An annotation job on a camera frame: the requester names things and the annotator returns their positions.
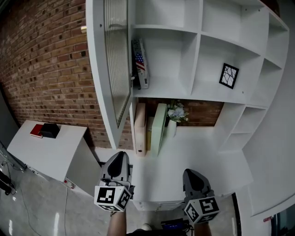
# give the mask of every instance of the brick wall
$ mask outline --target brick wall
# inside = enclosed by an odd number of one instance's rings
[[[85,0],[19,0],[0,16],[0,83],[17,121],[87,126],[110,148],[89,63]],[[127,120],[121,148],[132,149]]]
[[[155,116],[158,104],[170,104],[171,99],[140,98],[139,102],[146,103],[148,116]],[[178,124],[179,126],[214,126],[224,104],[223,102],[217,101],[199,101],[185,99],[179,99],[179,102],[184,105],[184,110],[189,113],[189,121],[181,122]]]

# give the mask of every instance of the american flag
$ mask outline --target american flag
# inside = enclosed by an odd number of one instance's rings
[[[136,60],[136,66],[137,66],[137,68],[140,68],[143,71],[145,71],[146,69],[145,69],[144,64],[143,64],[143,58],[142,58],[142,55],[140,53],[138,53],[135,56],[135,60]]]

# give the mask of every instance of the glass panel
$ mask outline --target glass panel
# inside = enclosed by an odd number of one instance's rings
[[[104,0],[105,45],[117,125],[130,96],[127,0]]]

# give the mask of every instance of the framed picture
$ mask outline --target framed picture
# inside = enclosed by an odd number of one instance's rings
[[[238,68],[235,68],[229,64],[224,63],[219,83],[233,89],[236,82],[236,78],[238,76],[238,72]]]

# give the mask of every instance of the vase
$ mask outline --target vase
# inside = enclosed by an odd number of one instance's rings
[[[176,134],[176,121],[169,120],[167,127],[167,137],[173,138]]]

